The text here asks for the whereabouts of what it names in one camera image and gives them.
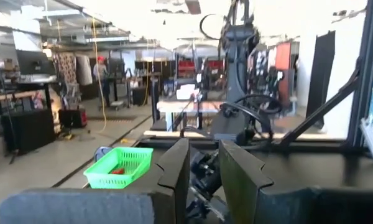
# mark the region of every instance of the green plastic basket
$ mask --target green plastic basket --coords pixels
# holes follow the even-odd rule
[[[151,148],[115,147],[83,174],[93,189],[123,189],[149,170],[153,151]],[[110,174],[119,168],[124,168],[123,175]]]

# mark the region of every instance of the person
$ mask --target person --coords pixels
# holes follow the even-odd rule
[[[93,73],[95,78],[100,80],[101,87],[102,87],[102,94],[105,99],[106,106],[109,107],[110,99],[109,94],[111,93],[111,87],[109,86],[109,80],[106,78],[108,75],[108,71],[106,70],[106,66],[104,64],[105,58],[102,56],[98,57],[98,63],[94,66]],[[99,100],[101,100],[101,92],[98,94]]]

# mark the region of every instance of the machine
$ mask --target machine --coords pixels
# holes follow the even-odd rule
[[[243,3],[248,9],[249,1]],[[248,10],[245,24],[235,25],[236,4],[233,1],[220,40],[228,52],[228,94],[212,132],[185,128],[180,136],[187,138],[182,139],[144,136],[135,147],[166,153],[126,189],[29,190],[2,203],[0,221],[145,224],[207,218],[203,223],[217,223],[208,218],[213,212],[221,223],[373,223],[373,160],[359,129],[373,81],[373,0],[366,7],[362,50],[350,80],[281,139],[274,139],[266,118],[279,108],[261,107],[278,102],[246,94],[246,52],[258,37]],[[347,140],[297,139],[352,92],[356,97]],[[266,130],[258,132],[256,123]],[[190,131],[203,137],[190,137]],[[226,202],[214,195],[221,186]]]

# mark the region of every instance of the green basket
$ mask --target green basket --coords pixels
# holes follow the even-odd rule
[[[123,189],[150,167],[151,148],[115,147],[90,168],[84,171],[93,189]],[[112,170],[124,168],[124,174],[110,174]]]

